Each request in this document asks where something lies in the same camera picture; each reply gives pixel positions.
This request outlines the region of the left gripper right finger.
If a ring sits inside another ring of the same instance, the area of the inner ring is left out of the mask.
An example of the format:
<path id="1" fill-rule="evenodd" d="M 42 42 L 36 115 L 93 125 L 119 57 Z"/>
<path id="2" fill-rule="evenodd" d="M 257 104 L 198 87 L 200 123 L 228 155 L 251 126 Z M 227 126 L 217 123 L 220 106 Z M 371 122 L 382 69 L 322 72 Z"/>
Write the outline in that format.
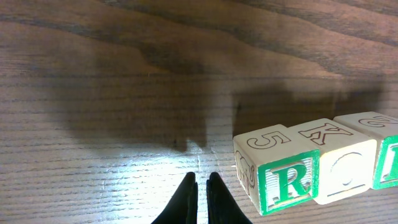
<path id="1" fill-rule="evenodd" d="M 209 224 L 252 224 L 239 208 L 221 176 L 212 172 L 206 181 Z"/>

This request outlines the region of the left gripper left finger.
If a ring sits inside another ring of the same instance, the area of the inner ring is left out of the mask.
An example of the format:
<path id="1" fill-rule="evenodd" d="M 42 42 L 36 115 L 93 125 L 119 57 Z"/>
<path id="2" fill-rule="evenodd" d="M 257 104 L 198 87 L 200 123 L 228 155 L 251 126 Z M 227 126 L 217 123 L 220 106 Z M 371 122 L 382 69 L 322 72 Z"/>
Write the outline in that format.
<path id="1" fill-rule="evenodd" d="M 198 184 L 188 172 L 172 198 L 152 224 L 197 224 Z"/>

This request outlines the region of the green R block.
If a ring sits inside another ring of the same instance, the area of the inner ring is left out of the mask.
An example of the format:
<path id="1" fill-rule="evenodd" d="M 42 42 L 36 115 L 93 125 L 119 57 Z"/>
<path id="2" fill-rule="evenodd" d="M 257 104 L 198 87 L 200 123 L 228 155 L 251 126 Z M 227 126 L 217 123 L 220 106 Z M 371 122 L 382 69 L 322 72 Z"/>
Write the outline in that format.
<path id="1" fill-rule="evenodd" d="M 318 196 L 320 150 L 278 124 L 233 137 L 238 179 L 260 215 Z"/>

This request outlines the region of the yellow O block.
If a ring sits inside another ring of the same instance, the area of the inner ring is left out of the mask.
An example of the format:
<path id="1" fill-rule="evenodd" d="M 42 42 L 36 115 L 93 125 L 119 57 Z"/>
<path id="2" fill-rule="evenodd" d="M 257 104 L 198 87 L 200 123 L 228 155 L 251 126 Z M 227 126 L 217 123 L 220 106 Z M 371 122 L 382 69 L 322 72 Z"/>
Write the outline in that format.
<path id="1" fill-rule="evenodd" d="M 326 118 L 289 129 L 320 150 L 316 203 L 325 205 L 371 188 L 376 140 Z"/>

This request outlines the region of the green B block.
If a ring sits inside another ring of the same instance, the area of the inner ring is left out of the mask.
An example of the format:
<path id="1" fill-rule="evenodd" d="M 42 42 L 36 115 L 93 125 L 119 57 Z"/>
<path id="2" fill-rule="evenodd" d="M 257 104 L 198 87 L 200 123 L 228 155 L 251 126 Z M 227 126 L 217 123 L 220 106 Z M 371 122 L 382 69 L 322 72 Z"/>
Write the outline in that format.
<path id="1" fill-rule="evenodd" d="M 376 140 L 371 188 L 397 186 L 397 118 L 374 111 L 336 116 L 334 121 Z"/>

